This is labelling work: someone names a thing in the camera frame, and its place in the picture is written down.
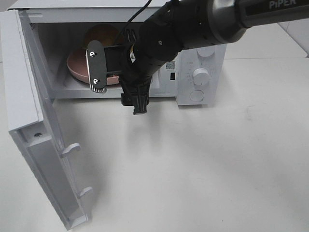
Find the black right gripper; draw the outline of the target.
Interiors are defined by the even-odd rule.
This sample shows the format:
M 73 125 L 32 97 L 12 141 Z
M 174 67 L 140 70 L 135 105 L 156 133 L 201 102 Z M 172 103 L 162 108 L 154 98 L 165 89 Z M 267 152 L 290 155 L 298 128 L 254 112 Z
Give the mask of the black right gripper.
M 146 19 L 123 52 L 121 104 L 133 115 L 147 112 L 152 75 L 179 52 L 208 45 L 208 2 L 170 0 Z

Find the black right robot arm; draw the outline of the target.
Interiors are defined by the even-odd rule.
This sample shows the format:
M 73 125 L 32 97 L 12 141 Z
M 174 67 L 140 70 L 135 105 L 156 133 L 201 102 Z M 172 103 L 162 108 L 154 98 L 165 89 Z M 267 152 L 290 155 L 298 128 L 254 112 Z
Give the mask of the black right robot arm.
M 171 0 L 123 51 L 121 103 L 144 114 L 152 75 L 179 52 L 237 42 L 251 27 L 308 18 L 306 0 Z

